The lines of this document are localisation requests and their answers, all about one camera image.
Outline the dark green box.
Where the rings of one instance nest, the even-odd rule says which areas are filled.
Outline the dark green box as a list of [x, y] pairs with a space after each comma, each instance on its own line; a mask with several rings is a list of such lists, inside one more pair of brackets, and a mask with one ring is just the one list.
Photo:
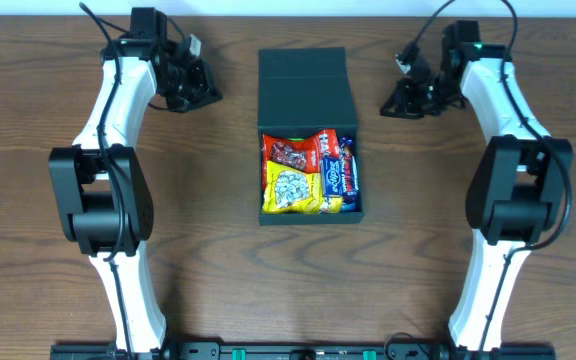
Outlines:
[[258, 141], [309, 138], [335, 129], [351, 137], [358, 184], [363, 184], [359, 120], [346, 67], [346, 50], [334, 48], [259, 51]]

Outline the blue Oreo cookie pack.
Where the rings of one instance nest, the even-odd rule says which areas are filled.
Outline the blue Oreo cookie pack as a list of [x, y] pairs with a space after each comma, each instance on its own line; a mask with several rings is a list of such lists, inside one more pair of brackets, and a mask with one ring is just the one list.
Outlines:
[[342, 212], [354, 212], [356, 210], [357, 210], [357, 203], [356, 202], [343, 203], [342, 207], [341, 207]]

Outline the yellow Hacks candy bag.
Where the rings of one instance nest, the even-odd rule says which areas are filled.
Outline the yellow Hacks candy bag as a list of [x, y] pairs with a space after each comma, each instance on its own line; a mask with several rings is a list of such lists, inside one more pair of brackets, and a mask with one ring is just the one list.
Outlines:
[[263, 214], [337, 214], [342, 198], [326, 196], [319, 173], [305, 173], [273, 161], [266, 162]]

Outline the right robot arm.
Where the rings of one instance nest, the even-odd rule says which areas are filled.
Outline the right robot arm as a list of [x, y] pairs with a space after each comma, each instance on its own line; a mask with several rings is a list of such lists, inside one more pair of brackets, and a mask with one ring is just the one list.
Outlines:
[[482, 42], [476, 21], [459, 20], [442, 34], [442, 61], [433, 72], [413, 40], [396, 56], [403, 73], [380, 113], [420, 119], [449, 107], [472, 107], [486, 148], [469, 185], [466, 219], [471, 258], [450, 342], [435, 359], [546, 358], [552, 350], [505, 346], [503, 320], [527, 257], [552, 244], [572, 203], [571, 143], [551, 136], [530, 109], [515, 77], [510, 44]]

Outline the red Hacks candy bag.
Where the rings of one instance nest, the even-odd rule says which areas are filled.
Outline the red Hacks candy bag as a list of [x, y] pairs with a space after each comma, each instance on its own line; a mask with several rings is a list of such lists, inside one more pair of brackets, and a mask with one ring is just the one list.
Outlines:
[[269, 161], [305, 172], [318, 173], [323, 157], [340, 157], [335, 129], [324, 129], [304, 140], [293, 141], [264, 134], [262, 136], [262, 188], [267, 184]]

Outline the purple Dairy Milk bar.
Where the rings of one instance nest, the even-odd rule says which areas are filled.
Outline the purple Dairy Milk bar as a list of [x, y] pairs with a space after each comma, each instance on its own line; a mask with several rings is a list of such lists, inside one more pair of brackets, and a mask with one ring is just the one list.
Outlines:
[[344, 136], [339, 139], [341, 150], [340, 162], [342, 165], [342, 197], [344, 203], [356, 202], [359, 197], [356, 161], [352, 151], [354, 141]]

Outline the blue Eclipse mints box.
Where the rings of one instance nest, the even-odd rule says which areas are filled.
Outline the blue Eclipse mints box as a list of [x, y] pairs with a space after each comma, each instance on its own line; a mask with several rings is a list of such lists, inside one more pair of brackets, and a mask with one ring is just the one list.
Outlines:
[[324, 156], [320, 161], [323, 195], [339, 197], [342, 195], [342, 167], [339, 158]]

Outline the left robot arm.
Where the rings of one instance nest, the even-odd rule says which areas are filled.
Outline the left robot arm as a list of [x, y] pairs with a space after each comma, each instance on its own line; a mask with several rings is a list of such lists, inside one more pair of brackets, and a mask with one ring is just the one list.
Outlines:
[[116, 326], [105, 343], [62, 343], [53, 359], [175, 359], [147, 261], [154, 205], [136, 145], [156, 96], [164, 111], [187, 113], [222, 99], [201, 42], [173, 41], [175, 21], [135, 7], [130, 27], [101, 51], [103, 81], [92, 113], [69, 147], [55, 147], [49, 173], [66, 239], [88, 257], [104, 286]]

